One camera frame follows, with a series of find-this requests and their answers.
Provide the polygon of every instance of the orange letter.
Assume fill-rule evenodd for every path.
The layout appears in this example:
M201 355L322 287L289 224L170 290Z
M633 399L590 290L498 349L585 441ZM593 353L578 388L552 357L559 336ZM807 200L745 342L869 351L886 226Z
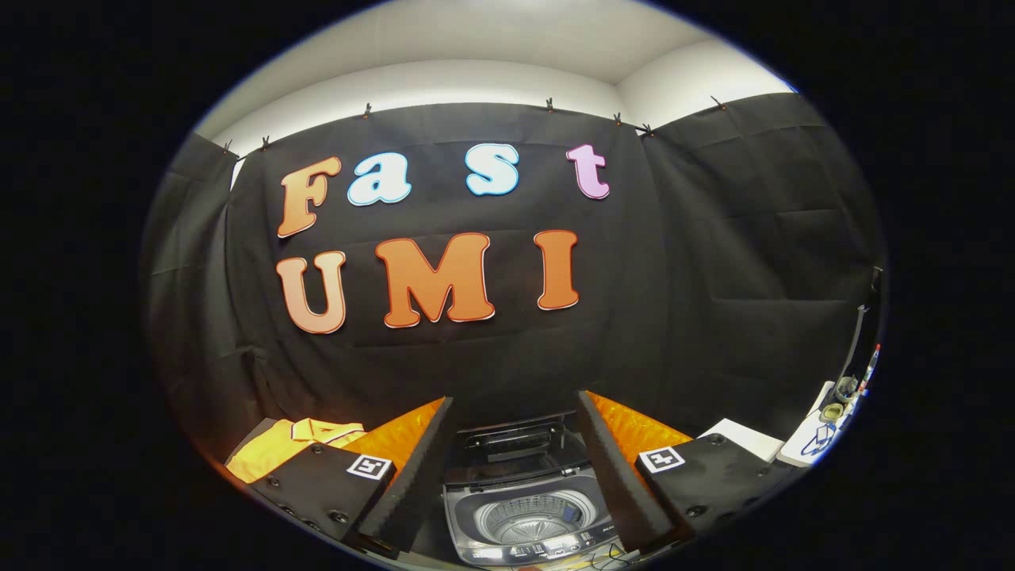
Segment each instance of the orange letter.
M307 201L313 199L315 206L324 204L324 197L328 195L328 179L316 176L314 182L307 184L311 176L321 173L334 176L341 169L342 161L337 156L332 156L285 174L282 179L285 198L282 201L282 223L278 226L279 237L302 231L317 220L317 214L311 213Z
M493 317L493 306L486 301L483 255L490 238L482 233L459 233L450 240L436 271L408 237L378 243L377 255L388 267L388 293L391 313L384 317L389 328L412 328L419 324L409 300L416 299L426 318L436 324L444 312L448 294L454 290L448 318L452 322L478 322Z
M314 258L314 265L324 275L324 296L328 302L325 313L311 311L307 305L307 291L303 288L303 272L307 260L287 258L275 265L275 271L282 277L282 293L285 295L285 309L289 318L300 330L309 334L332 334L345 323L345 297L342 294L341 266L345 263L342 252L322 252Z
M570 248L578 235L566 229L540 231L532 238L543 251L543 295L539 309L563 309L578 303L578 292L571 288Z

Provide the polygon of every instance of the washing machine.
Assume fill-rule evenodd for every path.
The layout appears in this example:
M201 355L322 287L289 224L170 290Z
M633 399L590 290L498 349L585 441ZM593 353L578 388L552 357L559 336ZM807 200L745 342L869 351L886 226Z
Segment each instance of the washing machine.
M460 431L451 467L445 511L470 565L538 565L617 542L572 413Z

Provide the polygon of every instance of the white wall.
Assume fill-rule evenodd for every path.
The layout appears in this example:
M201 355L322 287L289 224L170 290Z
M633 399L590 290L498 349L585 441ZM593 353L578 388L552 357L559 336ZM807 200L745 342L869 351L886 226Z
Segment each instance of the white wall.
M289 93L244 117L212 140L241 156L270 140L345 117L444 102L545 104L654 127L730 101L790 92L782 80L719 40L678 48L617 85L534 65L492 60L428 60L334 77ZM233 170L233 181L243 161Z
M716 105L764 93L793 92L746 54L720 40L685 46L617 84L631 123L661 127Z
M261 137L280 139L322 123L370 112L444 102L510 102L612 118L627 115L616 87L583 75L520 63L430 60L377 67L299 89L251 113L212 140L243 156Z

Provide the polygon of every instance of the washing machine control panel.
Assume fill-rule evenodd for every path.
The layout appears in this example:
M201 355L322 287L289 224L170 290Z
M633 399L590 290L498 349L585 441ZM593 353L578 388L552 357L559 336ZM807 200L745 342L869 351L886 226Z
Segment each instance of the washing machine control panel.
M480 566L518 566L579 555L602 544L615 542L613 523L606 521L574 533L558 536L533 544L484 547L464 550L465 559Z

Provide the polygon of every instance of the black curtain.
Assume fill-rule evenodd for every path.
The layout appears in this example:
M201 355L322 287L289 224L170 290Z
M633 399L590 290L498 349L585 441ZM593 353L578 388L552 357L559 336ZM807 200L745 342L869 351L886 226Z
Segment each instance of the black curtain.
M424 105L335 121L251 153L231 194L219 190L222 200L195 215L207 221L193 232L206 259L199 283L167 280L148 297L153 315L192 316L150 323L201 357L170 385L185 428L224 459L265 417L369 429L450 396L465 424L482 425L567 409L586 387L692 436L727 417L789 437L845 359L871 267L883 267L879 224L849 153L799 95L725 105L651 136L566 111ZM511 193L466 188L465 152L480 142L518 149ZM586 143L606 157L603 200L582 194L564 156ZM353 167L388 151L408 159L412 191L352 205ZM333 155L342 169L313 209L317 223L278 238L281 179ZM154 218L164 216L160 204ZM545 229L579 237L581 300L568 309L536 307L543 271L533 235ZM484 266L496 315L386 328L375 246L411 237L435 267L464 231L490 237ZM347 316L338 332L314 336L290 320L275 264L308 260L308 302L323 312L312 264L329 249L347 257Z

